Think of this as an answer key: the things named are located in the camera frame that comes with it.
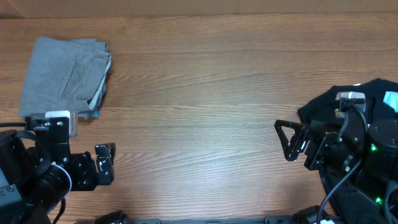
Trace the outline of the grey cotton shorts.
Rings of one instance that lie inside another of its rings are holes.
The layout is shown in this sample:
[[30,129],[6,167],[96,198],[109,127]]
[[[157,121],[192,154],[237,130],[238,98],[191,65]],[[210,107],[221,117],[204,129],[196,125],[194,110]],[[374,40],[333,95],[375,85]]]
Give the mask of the grey cotton shorts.
[[39,36],[26,70],[19,116],[100,110],[111,63],[106,42]]

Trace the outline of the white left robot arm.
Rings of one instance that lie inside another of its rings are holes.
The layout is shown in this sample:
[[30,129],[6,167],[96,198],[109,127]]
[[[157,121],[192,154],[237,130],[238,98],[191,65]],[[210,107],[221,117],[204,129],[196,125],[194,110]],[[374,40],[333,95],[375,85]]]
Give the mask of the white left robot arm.
[[93,191],[114,180],[115,143],[72,154],[69,134],[23,130],[1,132],[1,223],[50,223],[71,191]]

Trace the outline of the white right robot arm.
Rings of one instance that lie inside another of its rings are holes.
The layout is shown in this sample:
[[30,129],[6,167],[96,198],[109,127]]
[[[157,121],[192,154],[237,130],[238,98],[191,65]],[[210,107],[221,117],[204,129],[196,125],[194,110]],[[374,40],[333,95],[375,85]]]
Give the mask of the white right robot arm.
[[306,156],[320,174],[326,197],[292,223],[397,223],[397,120],[373,124],[351,114],[311,124],[275,122],[287,161]]

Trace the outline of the folded blue denim shorts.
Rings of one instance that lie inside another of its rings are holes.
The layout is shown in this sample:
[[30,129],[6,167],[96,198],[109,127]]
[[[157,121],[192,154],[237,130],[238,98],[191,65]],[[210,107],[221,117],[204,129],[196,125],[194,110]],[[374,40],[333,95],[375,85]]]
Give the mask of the folded blue denim shorts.
[[98,118],[100,115],[100,110],[97,108],[95,110],[84,111],[78,114],[80,118],[90,119],[90,118]]

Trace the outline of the black t-shirt pile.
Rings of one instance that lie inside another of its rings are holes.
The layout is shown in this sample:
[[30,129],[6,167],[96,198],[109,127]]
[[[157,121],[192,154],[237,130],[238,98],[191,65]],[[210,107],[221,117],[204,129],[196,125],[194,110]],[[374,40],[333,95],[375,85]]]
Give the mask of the black t-shirt pile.
[[298,110],[284,154],[306,156],[345,223],[397,222],[397,83],[334,86]]

